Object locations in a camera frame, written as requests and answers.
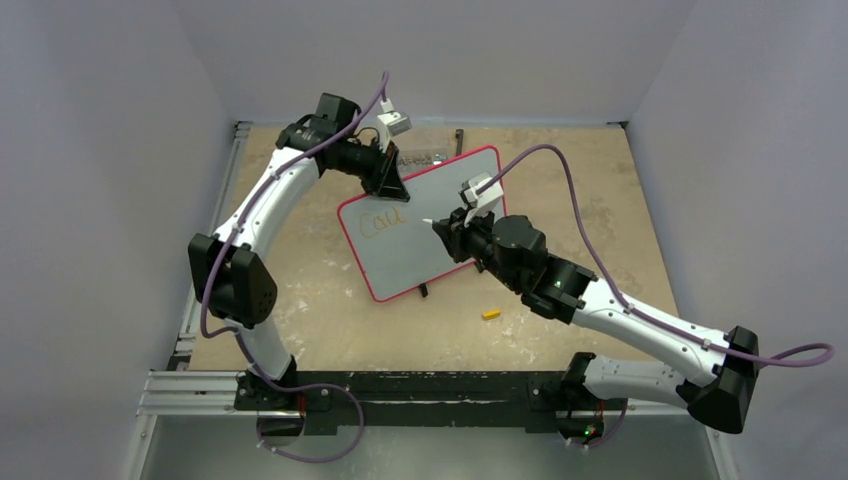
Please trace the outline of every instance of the wooden table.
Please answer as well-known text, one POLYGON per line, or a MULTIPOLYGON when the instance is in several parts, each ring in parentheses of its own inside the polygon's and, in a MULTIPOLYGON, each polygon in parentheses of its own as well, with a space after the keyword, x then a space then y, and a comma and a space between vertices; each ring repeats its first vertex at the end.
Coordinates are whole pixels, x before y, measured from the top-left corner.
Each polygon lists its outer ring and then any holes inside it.
MULTIPOLYGON (((251 130, 231 211, 266 168, 279 131, 251 130)), ((397 140, 402 150, 447 145, 453 131, 418 128, 397 140)), ((568 158, 587 232, 618 285, 676 314, 623 130, 465 129, 465 150, 494 145, 502 165, 538 143, 555 144, 568 158)), ((327 172, 294 208, 266 260, 279 287, 270 320, 300 369, 559 370, 576 351, 645 358, 617 340, 531 314, 518 296, 473 267, 428 284, 427 298, 410 292, 376 303, 336 218, 338 204, 359 193, 358 179, 327 172), (492 309, 503 313, 483 321, 481 313, 492 309)), ((577 232, 565 175, 552 153, 535 153, 510 172, 505 195, 508 212, 527 215, 545 232, 552 253, 598 270, 577 232)), ((190 368, 241 370, 245 362, 224 335, 199 338, 190 368)))

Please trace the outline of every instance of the whiteboard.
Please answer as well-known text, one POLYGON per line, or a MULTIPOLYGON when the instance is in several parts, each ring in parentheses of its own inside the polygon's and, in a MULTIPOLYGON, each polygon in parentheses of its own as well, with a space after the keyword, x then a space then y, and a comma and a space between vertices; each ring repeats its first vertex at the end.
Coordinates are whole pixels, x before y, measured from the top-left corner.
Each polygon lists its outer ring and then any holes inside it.
MULTIPOLYGON (((391 300, 472 263, 453 263, 422 219, 448 217, 463 206, 462 182, 499 170, 498 150, 486 146, 404 177, 408 203, 359 195, 339 205, 339 222, 374 300, 391 300)), ((494 213, 506 214, 503 199, 494 213)))

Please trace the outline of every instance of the black metal base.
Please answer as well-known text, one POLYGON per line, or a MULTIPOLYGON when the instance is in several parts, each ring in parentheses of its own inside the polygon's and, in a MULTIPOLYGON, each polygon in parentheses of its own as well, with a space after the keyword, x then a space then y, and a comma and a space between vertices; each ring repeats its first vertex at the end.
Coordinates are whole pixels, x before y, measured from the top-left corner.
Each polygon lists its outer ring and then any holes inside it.
MULTIPOLYGON (((360 401, 370 426, 523 427, 527 433, 562 432, 557 412, 594 411, 598 400, 562 391, 565 372, 298 372, 300 385, 332 383, 360 401)), ((359 424, 356 407, 341 392, 316 389, 305 396, 306 435, 334 435, 359 424)), ((236 409, 279 410, 292 403, 236 403, 236 409)), ((623 400, 606 402, 607 410, 623 400)))

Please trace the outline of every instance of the marker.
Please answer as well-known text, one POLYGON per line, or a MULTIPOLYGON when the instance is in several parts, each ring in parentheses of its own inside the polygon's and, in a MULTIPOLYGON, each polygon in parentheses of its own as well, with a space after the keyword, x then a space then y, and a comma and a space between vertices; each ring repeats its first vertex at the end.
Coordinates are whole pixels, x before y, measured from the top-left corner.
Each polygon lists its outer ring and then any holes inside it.
POLYGON ((500 316, 500 310, 490 310, 488 312, 483 313, 483 320, 492 320, 493 318, 498 318, 500 316))

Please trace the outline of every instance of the wooden board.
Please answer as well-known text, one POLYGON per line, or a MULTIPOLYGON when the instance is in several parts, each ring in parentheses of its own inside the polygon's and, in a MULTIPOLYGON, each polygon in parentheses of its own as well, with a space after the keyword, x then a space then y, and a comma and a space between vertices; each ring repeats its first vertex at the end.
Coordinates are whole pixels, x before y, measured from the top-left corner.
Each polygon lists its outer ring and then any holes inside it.
MULTIPOLYGON (((453 129, 415 128, 399 137, 445 145, 453 129)), ((253 129, 231 210, 267 167, 279 128, 253 129)), ((630 149, 620 128, 468 128, 466 151, 495 145, 506 164, 538 143, 559 146, 571 163, 588 235, 621 288, 676 313, 630 149)), ((539 152, 504 178, 509 213, 527 215, 548 248, 597 271, 574 224, 562 166, 539 152)), ((361 193, 355 178, 327 172, 292 211, 266 261, 280 289, 270 320, 307 370, 555 370, 575 351, 645 358, 599 333, 543 320, 490 275, 473 268, 435 282, 430 296, 377 304, 356 268, 336 206, 361 193), (502 315, 483 321, 481 313, 502 315)), ((240 370, 226 335, 198 339, 190 368, 240 370)))
MULTIPOLYGON (((388 301, 472 263, 454 263, 422 219, 447 217, 463 205, 458 193, 462 182, 499 170, 497 149, 483 147, 407 175, 403 183, 409 202, 362 194, 339 205, 339 222, 374 300, 388 301)), ((494 213, 495 218, 504 216, 503 201, 494 213)))

